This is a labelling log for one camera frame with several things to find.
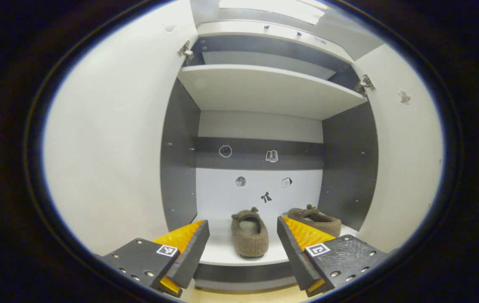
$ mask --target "shelf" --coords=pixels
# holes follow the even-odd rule
[[[214,64],[178,75],[203,111],[281,114],[324,120],[366,102],[361,94],[306,74],[272,67]]]
[[[196,30],[199,39],[216,35],[249,35],[277,38],[303,44],[335,56],[347,63],[353,63],[353,59],[338,44],[316,37],[300,29],[275,23],[262,21],[214,21],[202,23]]]
[[[212,218],[204,214],[197,215],[194,222],[207,219],[210,229],[210,236],[200,258],[200,263],[222,266],[252,266],[287,262],[288,257],[276,233],[276,218],[264,220],[270,238],[270,247],[267,253],[257,259],[245,259],[237,254],[232,244],[232,218],[230,216]],[[341,234],[357,236],[357,231],[342,225]]]

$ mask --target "brown felt slipper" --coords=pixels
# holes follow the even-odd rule
[[[331,236],[339,237],[342,222],[340,219],[324,215],[320,210],[307,205],[307,209],[293,208],[288,211],[288,218],[305,223],[315,229],[328,233]]]
[[[242,210],[232,215],[232,238],[241,257],[261,257],[269,248],[269,236],[258,209]]]

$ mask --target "dark gray panel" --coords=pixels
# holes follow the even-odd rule
[[[387,257],[386,253],[350,234],[310,247],[325,251],[316,253],[313,257],[310,250],[306,249],[305,255],[323,279],[334,287],[343,286],[354,278],[368,273]]]
[[[366,102],[322,122],[326,161],[318,208],[359,230],[378,174],[378,136]]]
[[[231,292],[251,292],[251,291],[265,291],[273,288],[292,286],[295,284],[295,278],[289,276],[277,280],[268,280],[264,282],[247,282],[247,283],[231,283],[219,281],[197,280],[195,286],[197,288],[206,288],[216,291],[231,291]]]
[[[224,158],[219,148],[229,145],[232,155]],[[245,138],[197,138],[197,167],[245,170],[323,169],[324,145],[318,143]],[[268,150],[278,152],[278,161],[265,161]]]
[[[168,230],[196,217],[196,152],[200,109],[176,79],[164,119],[161,193]]]
[[[222,283],[255,283],[293,278],[293,276],[289,262],[255,266],[199,264],[194,279]]]
[[[305,258],[303,251],[297,244],[294,234],[284,222],[281,216],[277,219],[276,232],[280,242],[286,251],[295,280],[300,290],[306,290],[314,282],[321,278],[320,274],[314,269],[311,263]]]
[[[330,54],[303,44],[268,37],[223,35],[199,38],[191,49],[195,57],[188,65],[203,63],[202,52],[243,51],[275,54],[320,65],[337,73],[349,67],[349,63]]]
[[[180,255],[178,250],[164,253],[163,246],[138,238],[104,255],[101,260],[133,281],[158,288],[159,281]]]
[[[198,261],[202,253],[204,253],[207,239],[209,239],[209,223],[205,220],[193,234],[191,240],[189,240],[185,251],[180,252],[181,255],[167,272],[167,276],[176,282],[178,286],[183,288],[189,286],[196,267],[198,267]]]
[[[353,90],[355,85],[357,85],[360,81],[359,77],[357,77],[357,74],[355,73],[355,70],[353,70],[351,66],[347,67],[341,73],[334,74],[328,80],[350,90]]]

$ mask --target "sticker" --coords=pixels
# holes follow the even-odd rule
[[[236,186],[239,188],[247,186],[247,179],[245,177],[237,177]]]
[[[309,255],[311,255],[312,257],[316,257],[317,255],[321,255],[322,253],[327,253],[328,251],[331,251],[323,243],[311,245],[311,246],[305,247],[305,249],[308,251]]]
[[[228,158],[232,155],[232,148],[230,145],[223,145],[219,148],[219,154],[224,158]]]
[[[272,198],[270,198],[270,194],[268,191],[266,191],[266,194],[264,194],[264,196],[261,196],[260,198],[264,199],[264,203],[267,203],[268,201],[272,201]]]
[[[400,103],[409,105],[409,100],[411,100],[411,97],[408,96],[404,90],[399,90],[398,96],[400,97]]]
[[[290,177],[287,177],[286,179],[282,179],[282,188],[288,187],[292,184],[292,180]]]
[[[266,153],[266,161],[271,161],[271,163],[278,161],[278,152],[276,150],[268,150]]]
[[[163,245],[161,246],[160,249],[157,250],[157,253],[161,255],[167,255],[168,257],[172,257],[176,253],[176,251],[177,251],[176,247]]]

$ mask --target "bow sticker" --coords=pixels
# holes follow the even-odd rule
[[[266,191],[266,194],[264,194],[264,196],[261,196],[260,198],[264,199],[264,203],[267,203],[268,201],[272,200],[272,198],[270,198],[269,192],[267,192],[267,191]]]

